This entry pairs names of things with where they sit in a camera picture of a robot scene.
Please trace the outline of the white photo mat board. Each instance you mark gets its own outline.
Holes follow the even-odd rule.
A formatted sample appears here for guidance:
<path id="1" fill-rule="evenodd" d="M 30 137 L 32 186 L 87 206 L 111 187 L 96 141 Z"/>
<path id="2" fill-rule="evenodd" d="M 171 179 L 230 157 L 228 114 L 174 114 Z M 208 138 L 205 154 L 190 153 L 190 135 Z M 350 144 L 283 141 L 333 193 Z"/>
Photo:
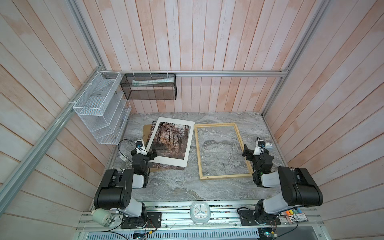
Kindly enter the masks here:
<path id="1" fill-rule="evenodd" d="M 195 123 L 192 121 L 159 117 L 147 150 L 155 149 L 153 141 L 157 135 L 158 143 L 165 145 L 165 150 L 157 151 L 154 163 L 187 167 Z"/>

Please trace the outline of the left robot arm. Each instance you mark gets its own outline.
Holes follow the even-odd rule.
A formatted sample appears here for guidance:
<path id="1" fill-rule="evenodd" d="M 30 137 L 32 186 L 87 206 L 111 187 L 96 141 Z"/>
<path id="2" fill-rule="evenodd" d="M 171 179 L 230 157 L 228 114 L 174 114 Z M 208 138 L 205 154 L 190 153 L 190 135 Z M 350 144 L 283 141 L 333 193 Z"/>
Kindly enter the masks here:
<path id="1" fill-rule="evenodd" d="M 123 221 L 140 228 L 148 223 L 144 203 L 132 197 L 132 189 L 146 188 L 150 175 L 149 161 L 157 157 L 157 151 L 137 148 L 132 151 L 132 168 L 107 170 L 94 197 L 95 210 L 92 218 L 103 227 L 108 227 L 113 216 L 109 210 L 116 209 L 124 215 Z"/>

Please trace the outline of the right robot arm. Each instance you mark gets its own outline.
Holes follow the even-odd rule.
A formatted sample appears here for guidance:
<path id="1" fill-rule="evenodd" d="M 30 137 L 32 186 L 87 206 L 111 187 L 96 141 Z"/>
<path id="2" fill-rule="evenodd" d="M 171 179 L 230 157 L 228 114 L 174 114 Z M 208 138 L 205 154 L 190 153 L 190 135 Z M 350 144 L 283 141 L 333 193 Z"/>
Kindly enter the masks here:
<path id="1" fill-rule="evenodd" d="M 279 188 L 276 196 L 260 200 L 253 216 L 257 224 L 274 221 L 278 215 L 296 207 L 318 207 L 323 204 L 323 194 L 315 180 L 305 168 L 278 167 L 272 172 L 274 156 L 261 141 L 254 150 L 244 145 L 242 156 L 253 164 L 253 181 L 260 188 Z"/>

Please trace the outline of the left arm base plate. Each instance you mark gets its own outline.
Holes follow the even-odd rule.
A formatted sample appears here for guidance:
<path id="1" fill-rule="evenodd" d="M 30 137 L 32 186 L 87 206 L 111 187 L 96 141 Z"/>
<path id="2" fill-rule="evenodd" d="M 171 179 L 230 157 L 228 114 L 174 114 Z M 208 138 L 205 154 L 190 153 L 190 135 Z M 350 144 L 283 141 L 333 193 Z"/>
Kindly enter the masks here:
<path id="1" fill-rule="evenodd" d="M 142 213 L 137 218 L 123 217 L 121 229 L 142 229 L 145 227 L 158 229 L 161 227 L 161 222 L 161 212 Z"/>

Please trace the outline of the light wooden picture frame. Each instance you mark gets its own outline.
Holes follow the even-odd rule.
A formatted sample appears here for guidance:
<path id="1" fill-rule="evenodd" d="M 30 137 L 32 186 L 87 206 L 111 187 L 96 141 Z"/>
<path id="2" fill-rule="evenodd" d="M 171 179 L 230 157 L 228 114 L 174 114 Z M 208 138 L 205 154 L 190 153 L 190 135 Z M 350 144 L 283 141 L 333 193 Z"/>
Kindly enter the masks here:
<path id="1" fill-rule="evenodd" d="M 242 157 L 244 143 L 236 123 L 196 124 L 200 180 L 250 178 L 250 162 Z"/>

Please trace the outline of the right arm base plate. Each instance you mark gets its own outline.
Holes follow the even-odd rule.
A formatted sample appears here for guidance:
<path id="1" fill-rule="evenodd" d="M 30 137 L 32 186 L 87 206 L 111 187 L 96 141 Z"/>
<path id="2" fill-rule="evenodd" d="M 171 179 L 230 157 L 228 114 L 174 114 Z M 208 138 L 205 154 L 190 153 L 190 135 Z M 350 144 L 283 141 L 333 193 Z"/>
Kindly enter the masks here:
<path id="1" fill-rule="evenodd" d="M 259 210 L 240 209 L 238 215 L 242 226 L 281 225 L 277 215 L 265 214 Z"/>

